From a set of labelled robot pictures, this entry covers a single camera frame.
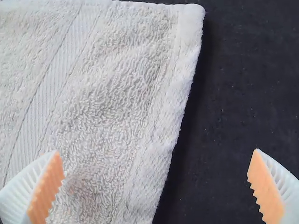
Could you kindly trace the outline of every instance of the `white towel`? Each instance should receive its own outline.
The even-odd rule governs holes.
[[[149,224],[199,55],[204,9],[0,1],[1,187],[40,154],[66,179],[49,224]]]

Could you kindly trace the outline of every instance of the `orange serrated pad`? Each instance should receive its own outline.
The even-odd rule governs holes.
[[[44,224],[48,217],[49,209],[52,208],[52,202],[64,179],[62,160],[59,153],[56,152],[49,161],[45,172],[36,186],[27,215],[32,224]]]
[[[254,150],[247,172],[248,182],[254,190],[253,196],[260,205],[262,220],[267,224],[280,223],[285,210],[280,193],[262,156]]]

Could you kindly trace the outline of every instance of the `orange pad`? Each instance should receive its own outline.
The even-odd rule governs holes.
[[[260,205],[262,220],[267,224],[280,223],[284,213],[284,203],[272,178],[267,164],[265,164],[258,150],[254,150],[247,172],[248,182],[254,190],[253,196]]]
[[[58,188],[62,185],[64,179],[62,160],[59,153],[49,161],[42,177],[34,190],[27,215],[32,224],[45,224],[45,219],[49,215],[49,209],[52,208],[52,202],[58,193]]]

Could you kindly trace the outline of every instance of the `black fabric background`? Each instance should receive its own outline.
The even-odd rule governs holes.
[[[299,177],[299,2],[154,0],[206,10],[202,49],[153,224],[261,224],[261,148]]]

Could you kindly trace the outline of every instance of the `towel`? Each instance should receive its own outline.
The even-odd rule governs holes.
[[[0,1],[1,188],[58,150],[66,178],[47,223],[150,224],[204,14],[195,4]]]

